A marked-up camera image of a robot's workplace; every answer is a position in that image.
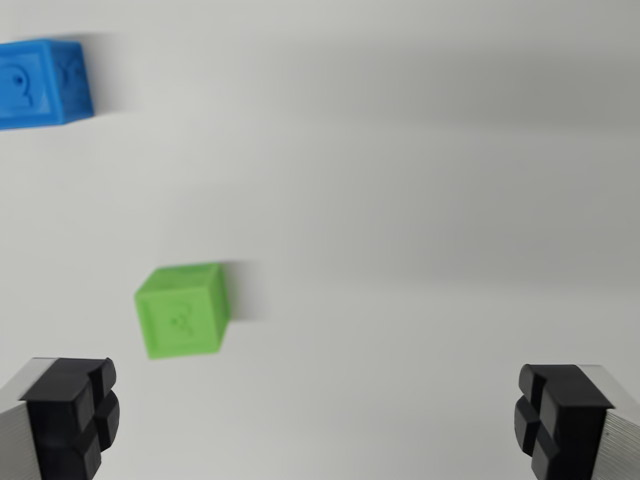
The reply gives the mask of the black silver gripper right finger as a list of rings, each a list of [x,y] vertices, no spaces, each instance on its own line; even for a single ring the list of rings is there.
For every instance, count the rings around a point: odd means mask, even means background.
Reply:
[[[600,365],[522,366],[514,410],[541,480],[639,477],[639,402]]]

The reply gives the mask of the black silver gripper left finger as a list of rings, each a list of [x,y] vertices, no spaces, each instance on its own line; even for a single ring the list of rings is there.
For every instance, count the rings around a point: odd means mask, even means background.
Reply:
[[[116,438],[120,405],[110,358],[30,359],[1,387],[1,477],[95,477]]]

